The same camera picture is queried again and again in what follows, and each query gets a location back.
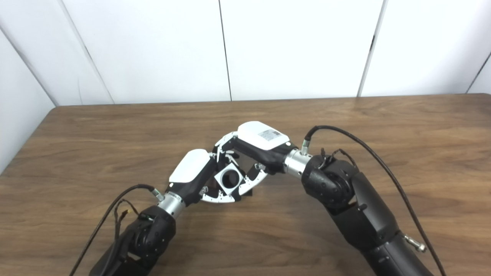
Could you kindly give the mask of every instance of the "wooden table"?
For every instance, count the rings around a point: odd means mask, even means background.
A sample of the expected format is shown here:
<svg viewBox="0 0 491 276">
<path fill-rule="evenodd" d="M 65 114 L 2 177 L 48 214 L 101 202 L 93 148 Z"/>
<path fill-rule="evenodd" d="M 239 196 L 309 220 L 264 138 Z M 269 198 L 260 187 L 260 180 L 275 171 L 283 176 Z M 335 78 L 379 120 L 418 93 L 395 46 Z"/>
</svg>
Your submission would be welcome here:
<svg viewBox="0 0 491 276">
<path fill-rule="evenodd" d="M 121 191 L 136 183 L 164 190 L 186 152 L 211 150 L 251 120 L 297 145 L 316 124 L 357 135 L 399 178 L 448 275 L 491 275 L 491 96 L 483 94 L 58 107 L 0 177 L 0 275 L 68 275 Z M 328 131 L 314 136 L 311 152 L 320 147 L 347 150 L 401 229 L 421 240 L 390 179 L 367 152 Z M 155 203 L 145 191 L 127 199 L 140 210 Z M 88 275 L 112 236 L 109 220 L 77 275 Z M 419 257 L 438 274 L 429 253 Z M 373 273 L 300 182 L 278 175 L 241 202 L 187 208 L 151 275 Z"/>
</svg>

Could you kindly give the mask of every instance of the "white wall panel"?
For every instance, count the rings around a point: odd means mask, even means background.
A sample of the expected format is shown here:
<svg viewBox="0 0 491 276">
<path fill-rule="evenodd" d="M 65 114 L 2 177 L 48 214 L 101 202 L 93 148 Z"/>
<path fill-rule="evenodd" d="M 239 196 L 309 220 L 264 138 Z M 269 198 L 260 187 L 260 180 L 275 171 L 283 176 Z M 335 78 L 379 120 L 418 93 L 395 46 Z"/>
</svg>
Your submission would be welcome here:
<svg viewBox="0 0 491 276">
<path fill-rule="evenodd" d="M 53 107 L 0 32 L 0 173 Z"/>
<path fill-rule="evenodd" d="M 476 81 L 470 87 L 469 93 L 491 94 L 491 58 L 488 59 Z"/>
<path fill-rule="evenodd" d="M 64 0 L 116 103 L 230 100 L 217 0 Z"/>
<path fill-rule="evenodd" d="M 233 100 L 355 97 L 382 0 L 222 0 Z"/>
<path fill-rule="evenodd" d="M 389 0 L 362 96 L 465 93 L 491 52 L 491 1 Z"/>
<path fill-rule="evenodd" d="M 60 105 L 112 103 L 57 0 L 0 0 L 0 26 Z"/>
</svg>

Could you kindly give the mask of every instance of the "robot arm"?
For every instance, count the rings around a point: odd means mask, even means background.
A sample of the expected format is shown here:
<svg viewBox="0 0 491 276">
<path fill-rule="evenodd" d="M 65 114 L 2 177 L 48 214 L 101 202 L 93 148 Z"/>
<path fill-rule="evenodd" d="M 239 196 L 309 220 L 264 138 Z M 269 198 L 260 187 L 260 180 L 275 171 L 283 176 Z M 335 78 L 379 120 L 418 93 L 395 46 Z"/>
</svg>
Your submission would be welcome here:
<svg viewBox="0 0 491 276">
<path fill-rule="evenodd" d="M 257 163 L 245 173 L 232 150 Z M 188 152 L 159 203 L 140 213 L 90 276 L 147 276 L 175 235 L 175 220 L 186 207 L 200 200 L 239 201 L 268 174 L 276 173 L 301 180 L 305 192 L 320 201 L 377 276 L 432 276 L 404 240 L 419 251 L 424 245 L 401 233 L 394 215 L 356 166 L 324 153 L 312 156 L 304 147 L 301 151 L 288 136 L 261 122 L 241 125 L 219 140 L 211 153 Z M 205 186 L 213 175 L 217 187 Z"/>
</svg>

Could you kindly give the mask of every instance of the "metal knob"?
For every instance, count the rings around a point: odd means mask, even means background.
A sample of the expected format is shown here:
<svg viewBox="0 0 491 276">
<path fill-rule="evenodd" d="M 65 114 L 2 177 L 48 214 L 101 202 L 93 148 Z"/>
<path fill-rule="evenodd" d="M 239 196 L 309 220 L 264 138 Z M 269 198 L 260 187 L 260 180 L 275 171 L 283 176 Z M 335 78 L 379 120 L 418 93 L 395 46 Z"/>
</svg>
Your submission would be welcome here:
<svg viewBox="0 0 491 276">
<path fill-rule="evenodd" d="M 410 236 L 408 236 L 406 234 L 404 234 L 404 239 L 406 240 L 406 242 L 408 244 L 414 246 L 414 249 L 416 249 L 416 251 L 421 252 L 421 253 L 426 252 L 426 245 L 417 242 L 415 239 L 411 238 Z"/>
</svg>

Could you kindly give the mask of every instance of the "black cable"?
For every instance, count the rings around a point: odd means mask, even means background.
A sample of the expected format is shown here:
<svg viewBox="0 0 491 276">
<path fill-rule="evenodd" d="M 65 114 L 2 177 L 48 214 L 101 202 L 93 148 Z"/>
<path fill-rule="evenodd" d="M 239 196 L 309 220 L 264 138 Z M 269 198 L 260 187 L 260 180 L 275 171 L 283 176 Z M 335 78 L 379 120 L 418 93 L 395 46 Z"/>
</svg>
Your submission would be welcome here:
<svg viewBox="0 0 491 276">
<path fill-rule="evenodd" d="M 128 210 L 126 210 L 123 213 L 121 213 L 121 215 L 118 217 L 118 207 L 123 202 L 128 203 L 131 206 L 131 208 L 133 209 L 133 212 L 135 212 L 135 214 L 137 216 L 139 215 L 139 212 L 136 210 L 136 208 L 133 206 L 133 204 L 131 202 L 127 201 L 126 199 L 120 200 L 118 202 L 118 204 L 116 204 L 116 206 L 114 207 L 114 242 L 112 244 L 111 251 L 109 252 L 108 259 L 107 259 L 106 263 L 104 264 L 104 267 L 101 270 L 100 276 L 104 276 L 106 274 L 106 271 L 108 270 L 109 265 L 113 262 L 114 253 L 115 253 L 116 248 L 118 247 L 118 244 L 119 244 L 119 231 L 121 229 L 121 222 L 123 221 L 124 217 L 128 214 Z"/>
<path fill-rule="evenodd" d="M 428 239 L 428 236 L 426 236 L 426 233 L 423 230 L 423 227 L 421 226 L 421 223 L 419 222 L 418 217 L 416 216 L 416 213 L 414 212 L 414 210 L 411 206 L 411 203 L 409 202 L 408 196 L 406 195 L 406 193 L 402 189 L 401 184 L 396 179 L 395 175 L 392 173 L 392 171 L 389 169 L 389 167 L 382 161 L 382 159 L 375 153 L 375 151 L 373 151 L 367 144 L 365 144 L 365 142 L 363 142 L 362 140 L 360 140 L 358 137 L 354 136 L 353 134 L 351 134 L 345 130 L 342 130 L 340 128 L 337 128 L 337 127 L 315 126 L 307 133 L 307 135 L 305 135 L 305 141 L 310 142 L 310 140 L 312 139 L 312 135 L 316 131 L 318 131 L 319 129 L 334 130 L 336 132 L 339 132 L 341 134 L 348 136 L 353 141 L 357 142 L 362 147 L 364 147 L 373 156 L 373 158 L 375 158 L 375 160 L 377 160 L 377 162 L 380 164 L 380 166 L 382 166 L 382 168 L 385 170 L 385 172 L 389 175 L 390 179 L 392 179 L 392 181 L 394 182 L 394 185 L 396 186 L 397 190 L 401 194 L 401 197 L 402 197 L 404 203 L 406 204 L 406 207 L 409 210 L 409 214 L 411 215 L 411 218 L 414 221 L 416 228 L 418 228 L 418 231 L 421 234 L 421 237 L 423 237 L 423 240 L 425 241 L 426 245 L 428 246 L 428 249 L 430 250 L 432 257 L 435 260 L 436 265 L 438 266 L 438 269 L 440 270 L 441 275 L 446 276 L 445 270 L 443 269 L 443 265 L 441 264 L 440 259 L 438 258 L 438 255 L 436 254 L 436 251 L 430 242 L 430 239 Z"/>
<path fill-rule="evenodd" d="M 136 189 L 147 189 L 149 190 L 150 192 L 152 192 L 153 190 L 155 190 L 155 188 L 153 186 L 150 186 L 150 185 L 147 185 L 147 184 L 138 184 L 138 185 L 134 185 L 134 186 L 131 186 L 129 188 L 127 188 L 125 191 L 123 191 L 112 203 L 111 205 L 109 205 L 109 208 L 106 210 L 106 212 L 104 213 L 104 215 L 102 216 L 102 219 L 101 221 L 99 221 L 99 223 L 97 224 L 97 226 L 95 227 L 94 229 L 94 232 L 92 232 L 92 235 L 90 235 L 89 237 L 89 240 L 87 241 L 87 243 L 85 244 L 85 246 L 83 247 L 82 249 L 82 252 L 80 253 L 80 256 L 79 258 L 77 259 L 77 261 L 75 262 L 75 265 L 73 266 L 72 268 L 72 271 L 70 272 L 69 276 L 73 276 L 75 274 L 75 271 L 77 271 L 77 268 L 79 267 L 80 265 L 80 262 L 82 262 L 82 259 L 83 257 L 85 256 L 85 253 L 87 253 L 87 250 L 90 246 L 90 244 L 92 243 L 92 241 L 94 240 L 95 238 L 95 235 L 97 235 L 97 232 L 99 232 L 99 229 L 101 229 L 101 226 L 102 224 L 104 223 L 104 221 L 106 221 L 106 219 L 108 218 L 108 215 L 109 215 L 109 212 L 113 209 L 113 207 L 116 205 L 116 203 L 122 198 L 124 197 L 127 193 L 133 191 L 133 190 L 136 190 Z"/>
</svg>

